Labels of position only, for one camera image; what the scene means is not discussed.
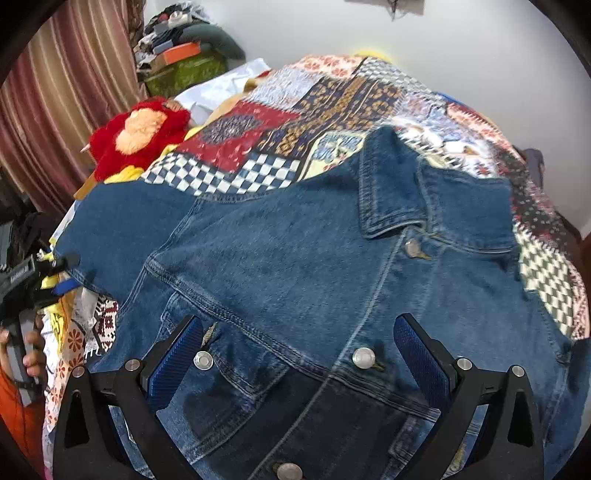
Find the orange sleeve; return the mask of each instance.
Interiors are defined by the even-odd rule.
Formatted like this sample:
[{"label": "orange sleeve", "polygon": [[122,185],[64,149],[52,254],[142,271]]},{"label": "orange sleeve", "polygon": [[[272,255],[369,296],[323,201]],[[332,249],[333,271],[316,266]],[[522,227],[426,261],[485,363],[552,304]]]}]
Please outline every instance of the orange sleeve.
[{"label": "orange sleeve", "polygon": [[43,430],[45,399],[23,407],[15,385],[0,369],[0,415],[17,445],[33,468],[44,478]]}]

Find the metal button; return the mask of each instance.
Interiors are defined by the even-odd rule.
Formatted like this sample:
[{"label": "metal button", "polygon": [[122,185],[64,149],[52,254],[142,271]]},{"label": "metal button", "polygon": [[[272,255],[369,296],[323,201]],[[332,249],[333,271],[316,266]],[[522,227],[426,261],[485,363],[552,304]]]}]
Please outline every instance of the metal button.
[{"label": "metal button", "polygon": [[72,370],[72,375],[74,375],[74,378],[80,378],[82,375],[84,375],[84,367],[76,367],[74,370]]},{"label": "metal button", "polygon": [[404,249],[410,258],[416,258],[421,255],[421,245],[416,238],[411,238],[404,244]]},{"label": "metal button", "polygon": [[125,362],[125,369],[128,372],[135,372],[139,368],[139,360],[136,358],[132,358],[131,360],[127,360]]},{"label": "metal button", "polygon": [[467,358],[458,358],[457,366],[459,366],[462,370],[470,370],[472,368],[472,362],[470,362]]},{"label": "metal button", "polygon": [[304,472],[295,463],[282,463],[277,469],[277,478],[279,480],[301,480],[304,478]]},{"label": "metal button", "polygon": [[353,352],[353,363],[358,368],[363,368],[364,370],[372,368],[375,364],[374,351],[366,346],[358,348]]},{"label": "metal button", "polygon": [[523,367],[520,367],[519,365],[513,365],[511,371],[516,377],[523,377],[525,375],[525,370],[523,370]]},{"label": "metal button", "polygon": [[209,352],[200,351],[195,355],[193,363],[199,370],[209,370],[213,367],[213,357]]}]

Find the finger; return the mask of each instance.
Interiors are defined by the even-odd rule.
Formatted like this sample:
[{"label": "finger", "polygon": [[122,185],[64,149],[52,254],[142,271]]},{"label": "finger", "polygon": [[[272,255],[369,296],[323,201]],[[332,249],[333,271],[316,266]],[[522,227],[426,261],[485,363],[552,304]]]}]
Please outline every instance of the finger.
[{"label": "finger", "polygon": [[37,378],[39,379],[39,383],[41,384],[41,386],[45,388],[45,386],[47,385],[47,369],[42,368],[41,373],[39,373]]},{"label": "finger", "polygon": [[27,375],[29,377],[40,377],[44,371],[45,368],[41,365],[34,365],[33,367],[27,368]]},{"label": "finger", "polygon": [[0,328],[0,348],[6,349],[6,344],[8,343],[8,338],[10,337],[10,333],[8,330]]},{"label": "finger", "polygon": [[43,328],[43,315],[40,313],[35,315],[35,326],[40,330]]},{"label": "finger", "polygon": [[26,354],[22,359],[22,364],[25,367],[34,367],[35,365],[42,365],[45,368],[47,358],[40,350],[33,350],[31,353]]},{"label": "finger", "polygon": [[30,343],[36,346],[39,350],[43,350],[45,347],[45,339],[41,336],[38,330],[32,330],[25,335],[25,343]]},{"label": "finger", "polygon": [[0,368],[8,378],[12,379],[12,369],[10,368],[10,361],[8,360],[8,354],[6,352],[8,338],[8,330],[0,329]]}]

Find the green box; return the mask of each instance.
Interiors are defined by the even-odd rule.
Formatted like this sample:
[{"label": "green box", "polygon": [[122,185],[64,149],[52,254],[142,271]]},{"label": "green box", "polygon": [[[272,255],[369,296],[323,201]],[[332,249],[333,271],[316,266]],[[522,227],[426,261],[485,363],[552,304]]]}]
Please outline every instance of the green box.
[{"label": "green box", "polygon": [[219,53],[200,53],[164,67],[145,84],[151,96],[167,98],[227,71],[226,59]]}]

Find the stuffed toy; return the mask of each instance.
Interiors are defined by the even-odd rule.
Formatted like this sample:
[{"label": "stuffed toy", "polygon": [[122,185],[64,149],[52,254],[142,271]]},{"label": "stuffed toy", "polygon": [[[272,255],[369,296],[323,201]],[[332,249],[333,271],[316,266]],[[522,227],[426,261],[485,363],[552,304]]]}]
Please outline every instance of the stuffed toy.
[{"label": "stuffed toy", "polygon": [[168,144],[184,139],[191,114],[175,100],[151,98],[113,117],[90,137],[94,180],[104,181],[127,166],[146,170]]}]

